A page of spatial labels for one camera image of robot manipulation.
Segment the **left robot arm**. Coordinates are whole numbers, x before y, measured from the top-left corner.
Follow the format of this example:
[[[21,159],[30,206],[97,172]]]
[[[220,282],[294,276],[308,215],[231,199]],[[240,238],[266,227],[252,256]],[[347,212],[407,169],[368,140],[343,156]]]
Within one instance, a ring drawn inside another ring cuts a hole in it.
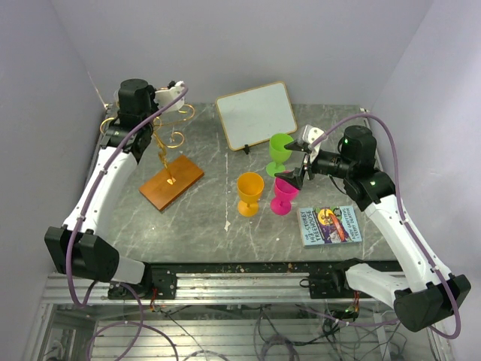
[[[101,137],[96,164],[74,210],[44,241],[57,272],[64,274],[72,302],[86,306],[75,292],[74,279],[120,284],[137,299],[153,291],[152,267],[120,256],[107,234],[113,208],[153,136],[153,121],[185,104],[184,82],[156,89],[142,79],[124,80],[117,93],[118,111]]]

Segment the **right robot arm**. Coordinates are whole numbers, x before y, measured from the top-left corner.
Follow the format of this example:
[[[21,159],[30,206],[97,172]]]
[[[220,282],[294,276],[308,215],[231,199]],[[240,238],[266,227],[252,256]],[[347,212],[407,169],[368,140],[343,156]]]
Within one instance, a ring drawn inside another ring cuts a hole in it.
[[[454,275],[427,245],[405,211],[395,183],[375,166],[377,140],[365,126],[348,126],[336,153],[321,150],[319,128],[305,126],[299,138],[284,145],[300,151],[300,167],[276,176],[300,190],[315,174],[339,178],[345,193],[380,230],[403,277],[395,278],[359,259],[348,259],[331,279],[332,291],[345,298],[355,291],[388,305],[411,332],[432,327],[448,317],[460,319],[459,308],[470,292],[465,275]]]

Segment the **orange plastic wine glass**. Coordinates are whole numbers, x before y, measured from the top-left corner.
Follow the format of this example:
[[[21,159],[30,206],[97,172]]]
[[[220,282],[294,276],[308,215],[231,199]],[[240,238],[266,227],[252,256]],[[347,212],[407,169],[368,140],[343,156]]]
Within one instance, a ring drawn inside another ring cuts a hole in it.
[[[253,217],[259,210],[259,200],[264,189],[263,178],[255,172],[243,173],[237,179],[238,212],[245,217]]]

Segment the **pink plastic wine glass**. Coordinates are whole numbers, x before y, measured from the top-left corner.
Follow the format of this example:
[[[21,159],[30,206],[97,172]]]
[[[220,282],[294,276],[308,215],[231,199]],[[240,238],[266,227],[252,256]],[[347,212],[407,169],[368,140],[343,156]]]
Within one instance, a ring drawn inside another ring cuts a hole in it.
[[[280,216],[287,215],[292,210],[292,201],[299,190],[279,177],[274,181],[274,198],[271,200],[271,210]]]

